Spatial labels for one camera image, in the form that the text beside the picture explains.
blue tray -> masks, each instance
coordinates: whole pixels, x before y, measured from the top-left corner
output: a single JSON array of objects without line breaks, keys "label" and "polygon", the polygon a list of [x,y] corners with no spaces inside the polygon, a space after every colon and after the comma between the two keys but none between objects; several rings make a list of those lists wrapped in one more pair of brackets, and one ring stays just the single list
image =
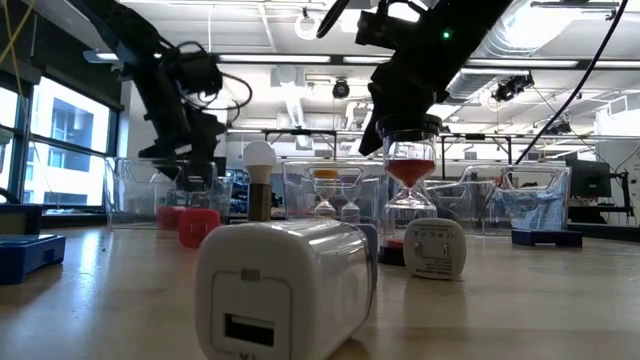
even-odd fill
[{"label": "blue tray", "polygon": [[0,235],[0,285],[21,284],[28,273],[64,260],[59,235]]}]

hourglass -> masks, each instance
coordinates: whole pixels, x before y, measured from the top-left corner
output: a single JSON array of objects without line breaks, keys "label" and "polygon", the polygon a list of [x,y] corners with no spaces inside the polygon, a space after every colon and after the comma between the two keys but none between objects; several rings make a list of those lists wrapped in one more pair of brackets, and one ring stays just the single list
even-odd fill
[{"label": "hourglass", "polygon": [[399,131],[384,137],[385,171],[399,185],[400,191],[384,207],[383,244],[400,249],[404,232],[415,219],[437,217],[437,210],[422,193],[422,181],[435,169],[435,134],[426,131]]},{"label": "hourglass", "polygon": [[362,170],[346,168],[341,169],[340,173],[342,195],[347,200],[347,204],[340,210],[340,221],[359,224],[360,208],[356,205],[356,200],[360,197],[360,190],[362,189]]},{"label": "hourglass", "polygon": [[336,209],[331,205],[329,199],[338,189],[338,172],[330,169],[318,169],[312,172],[313,189],[320,198],[320,203],[313,210],[314,216],[336,217]]}]

bulb base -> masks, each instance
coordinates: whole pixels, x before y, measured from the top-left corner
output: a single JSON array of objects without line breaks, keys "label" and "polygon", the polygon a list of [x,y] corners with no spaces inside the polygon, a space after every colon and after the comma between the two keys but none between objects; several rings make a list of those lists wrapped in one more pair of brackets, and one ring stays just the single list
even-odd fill
[{"label": "bulb base", "polygon": [[249,221],[271,220],[271,185],[249,184]]}]

clear plastic bin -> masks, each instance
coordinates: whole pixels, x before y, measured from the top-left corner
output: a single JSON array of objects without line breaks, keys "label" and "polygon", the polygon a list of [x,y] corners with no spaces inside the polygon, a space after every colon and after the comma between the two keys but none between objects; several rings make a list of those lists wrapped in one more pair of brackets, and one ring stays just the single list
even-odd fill
[{"label": "clear plastic bin", "polygon": [[158,223],[162,207],[206,208],[221,216],[228,214],[231,183],[217,177],[213,163],[109,158],[105,195],[109,226],[164,229]]},{"label": "clear plastic bin", "polygon": [[512,229],[567,227],[571,168],[530,165],[474,165],[459,182],[424,192],[438,217],[457,221],[467,232],[505,235]]},{"label": "clear plastic bin", "polygon": [[[360,209],[360,223],[378,226],[389,195],[389,180],[382,162],[286,162],[282,168],[287,219],[309,218],[316,216],[314,213],[319,214],[316,211],[318,206],[326,205],[322,204],[322,195],[335,210],[331,217],[356,222],[354,210],[357,207]],[[347,209],[348,213],[343,213],[343,209]]]}]

computer monitor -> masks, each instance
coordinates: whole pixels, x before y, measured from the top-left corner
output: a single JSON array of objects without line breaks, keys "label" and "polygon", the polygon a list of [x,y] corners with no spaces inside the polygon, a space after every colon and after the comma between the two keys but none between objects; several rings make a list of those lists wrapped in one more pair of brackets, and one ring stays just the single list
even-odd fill
[{"label": "computer monitor", "polygon": [[603,162],[567,159],[571,170],[571,196],[611,197],[609,165]]}]

